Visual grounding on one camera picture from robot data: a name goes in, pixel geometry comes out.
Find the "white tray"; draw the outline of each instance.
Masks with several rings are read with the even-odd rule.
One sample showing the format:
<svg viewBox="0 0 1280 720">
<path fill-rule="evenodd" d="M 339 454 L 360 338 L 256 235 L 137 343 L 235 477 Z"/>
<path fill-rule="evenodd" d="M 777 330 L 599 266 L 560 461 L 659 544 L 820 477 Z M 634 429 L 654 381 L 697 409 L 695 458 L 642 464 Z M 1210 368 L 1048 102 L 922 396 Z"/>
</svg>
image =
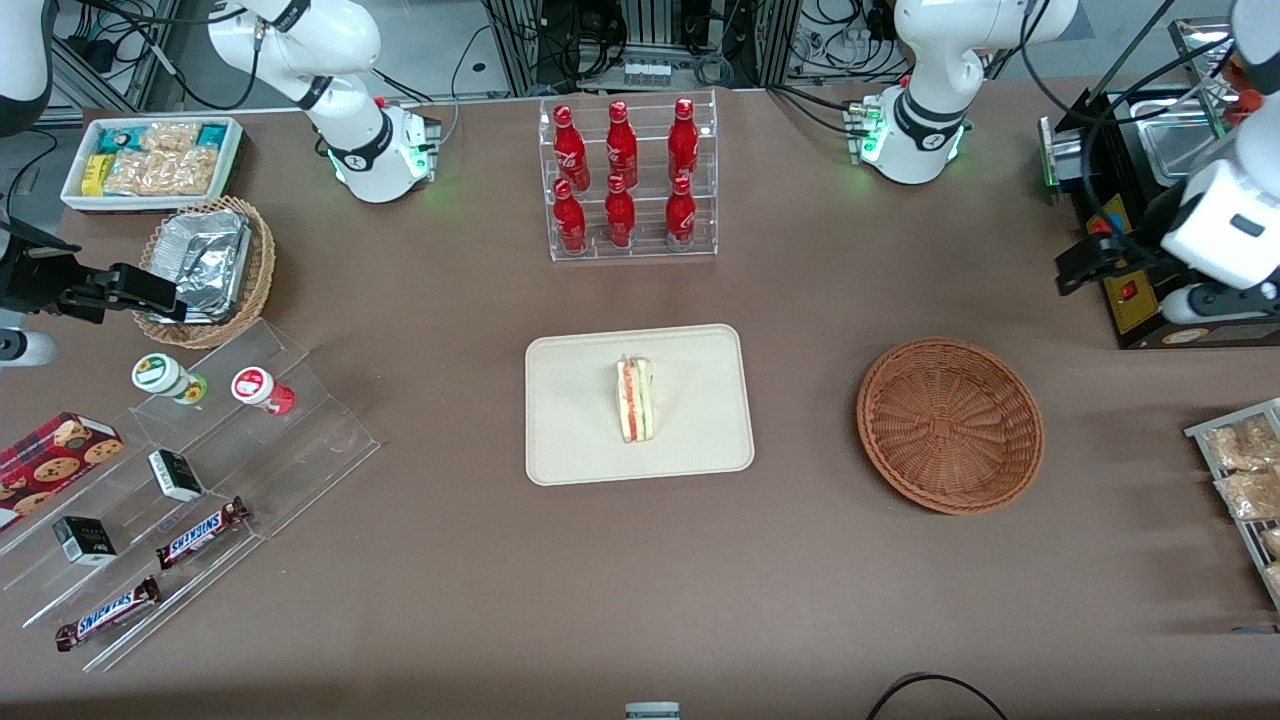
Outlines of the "white tray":
<svg viewBox="0 0 1280 720">
<path fill-rule="evenodd" d="M 214 165 L 214 177 L 209 182 L 209 190 L 204 195 L 159 195 L 147 197 L 81 195 L 81 179 L 84 178 L 84 164 L 88 161 L 88 156 L 97 150 L 104 132 L 145 126 L 156 120 L 227 126 L 227 135 L 223 137 L 223 145 L 218 150 L 218 164 Z M 236 163 L 236 151 L 239 147 L 242 135 L 243 129 L 241 124 L 225 115 L 164 115 L 93 120 L 84 128 L 79 150 L 76 151 L 76 159 L 72 161 L 72 169 L 67 172 L 67 179 L 63 182 L 63 202 L 68 208 L 79 210 L 81 213 L 146 213 L 173 210 L 206 200 L 216 200 L 221 197 L 223 191 L 227 188 L 227 181 L 230 178 L 232 167 Z"/>
<path fill-rule="evenodd" d="M 648 442 L 622 439 L 623 354 L 654 364 Z M 736 473 L 754 457 L 742 347 L 728 325 L 544 337 L 525 351 L 525 471 L 540 486 Z"/>
</svg>

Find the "aluminum foil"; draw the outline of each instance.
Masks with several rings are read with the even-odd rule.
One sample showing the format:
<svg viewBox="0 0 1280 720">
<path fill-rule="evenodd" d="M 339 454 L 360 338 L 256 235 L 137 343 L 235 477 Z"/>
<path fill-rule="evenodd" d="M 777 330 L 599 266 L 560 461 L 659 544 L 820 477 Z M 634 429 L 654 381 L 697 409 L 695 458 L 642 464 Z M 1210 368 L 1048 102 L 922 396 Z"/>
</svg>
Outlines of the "aluminum foil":
<svg viewBox="0 0 1280 720">
<path fill-rule="evenodd" d="M 175 215 L 160 228 L 147 270 L 178 286 L 186 323 L 225 323 L 236 314 L 251 236 L 248 218 L 234 210 Z"/>
</svg>

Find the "snickers bar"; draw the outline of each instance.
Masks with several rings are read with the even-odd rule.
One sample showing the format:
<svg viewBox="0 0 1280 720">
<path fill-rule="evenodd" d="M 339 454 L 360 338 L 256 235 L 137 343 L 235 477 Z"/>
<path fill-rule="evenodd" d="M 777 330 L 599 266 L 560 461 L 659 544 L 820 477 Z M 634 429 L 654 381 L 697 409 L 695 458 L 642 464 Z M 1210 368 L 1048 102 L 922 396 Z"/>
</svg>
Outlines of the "snickers bar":
<svg viewBox="0 0 1280 720">
<path fill-rule="evenodd" d="M 179 536 L 178 539 L 157 550 L 156 557 L 160 559 L 160 569 L 168 570 L 173 568 L 178 561 L 205 547 L 215 537 L 227 532 L 227 529 L 244 518 L 248 518 L 248 509 L 244 507 L 244 502 L 237 495 L 230 502 L 223 505 L 218 512 L 205 518 L 202 523 Z"/>
<path fill-rule="evenodd" d="M 160 585 L 156 584 L 155 578 L 147 575 L 142 580 L 142 584 L 113 600 L 111 602 L 108 602 L 102 607 L 99 607 L 92 615 L 81 618 L 79 623 L 68 623 L 67 625 L 58 628 L 58 635 L 54 638 L 58 643 L 58 652 L 67 652 L 84 642 L 87 637 L 92 635 L 97 630 L 101 630 L 111 623 L 118 623 L 134 610 L 147 605 L 157 605 L 159 602 Z"/>
</svg>

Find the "red cookie box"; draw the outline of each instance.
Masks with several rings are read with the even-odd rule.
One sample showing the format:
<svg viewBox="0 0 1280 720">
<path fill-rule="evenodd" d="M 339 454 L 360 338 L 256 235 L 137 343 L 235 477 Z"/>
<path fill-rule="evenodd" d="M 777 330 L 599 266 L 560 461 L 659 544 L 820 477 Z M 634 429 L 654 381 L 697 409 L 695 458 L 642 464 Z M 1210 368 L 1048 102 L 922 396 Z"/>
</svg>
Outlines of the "red cookie box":
<svg viewBox="0 0 1280 720">
<path fill-rule="evenodd" d="M 0 532 L 123 447 L 110 425 L 60 413 L 0 451 Z"/>
</svg>

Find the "wicker basket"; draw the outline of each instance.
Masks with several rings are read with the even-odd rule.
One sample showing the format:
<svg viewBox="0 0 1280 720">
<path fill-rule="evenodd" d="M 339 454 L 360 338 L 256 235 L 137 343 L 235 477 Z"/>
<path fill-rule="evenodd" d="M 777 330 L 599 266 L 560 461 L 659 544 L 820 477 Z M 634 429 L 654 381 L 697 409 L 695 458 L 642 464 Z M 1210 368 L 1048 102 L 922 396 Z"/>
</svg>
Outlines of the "wicker basket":
<svg viewBox="0 0 1280 720">
<path fill-rule="evenodd" d="M 253 234 L 250 238 L 250 256 L 244 260 L 244 279 L 241 282 L 238 310 L 227 323 L 220 325 L 165 325 L 150 323 L 141 314 L 134 313 L 133 319 L 142 328 L 147 337 L 168 345 L 178 345 L 188 350 L 207 350 L 232 340 L 250 327 L 266 305 L 266 296 L 271 290 L 271 272 L 275 270 L 275 241 L 271 238 L 271 228 L 262 222 L 262 215 L 252 205 L 238 197 L 219 197 L 207 202 L 200 202 L 189 208 L 178 210 L 184 213 L 211 213 L 214 210 L 236 210 L 253 223 Z M 160 236 L 157 227 L 151 233 L 151 241 L 142 251 L 142 266 L 151 263 L 151 252 L 155 251 L 156 240 Z"/>
<path fill-rule="evenodd" d="M 1044 455 L 1027 386 L 991 352 L 943 337 L 876 360 L 858 392 L 858 434 L 891 486 L 951 515 L 1009 505 Z"/>
</svg>

